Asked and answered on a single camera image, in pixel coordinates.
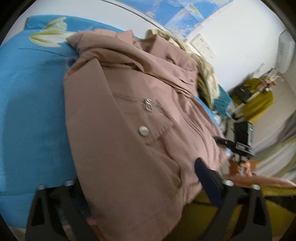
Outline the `person's right hand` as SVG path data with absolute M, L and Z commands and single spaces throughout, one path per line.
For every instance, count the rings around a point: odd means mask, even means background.
M 229 175 L 240 176 L 240 177 L 251 177 L 253 176 L 256 163 L 253 159 L 236 162 L 234 160 L 229 161 Z

